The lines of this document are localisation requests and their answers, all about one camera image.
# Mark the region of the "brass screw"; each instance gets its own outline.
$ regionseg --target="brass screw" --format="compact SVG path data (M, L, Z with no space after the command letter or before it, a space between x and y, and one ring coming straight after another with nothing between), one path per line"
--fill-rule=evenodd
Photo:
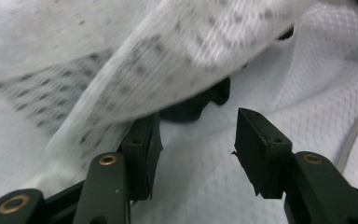
M10 204L19 200L20 203L15 204L14 206L11 206ZM30 202L30 196L25 195L25 194L21 194L21 195L17 195L14 196L8 200L6 200L5 202L3 202L0 205L0 213L1 214L10 214L10 213L14 213L19 211L20 209L22 209L25 205L27 205L27 203Z
M110 164L115 163L116 161L117 161L117 158L112 155L107 155L107 156L100 158L101 165L110 165Z
M303 159L309 163L315 164L315 165L320 165L322 163L324 163L324 160L322 160L322 158L313 155L313 154L305 154L303 156Z

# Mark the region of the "white textile surface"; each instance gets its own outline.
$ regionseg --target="white textile surface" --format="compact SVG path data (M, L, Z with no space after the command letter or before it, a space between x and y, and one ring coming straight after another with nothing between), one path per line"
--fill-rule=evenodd
M239 107L266 115L294 151L347 164L358 188L358 6L23 2L0 1L0 196L75 184L132 119L230 74L225 105L208 105L191 124L161 123L154 198L132 207L133 223L287 222L282 202L255 197L230 155ZM273 41L292 22L295 35Z

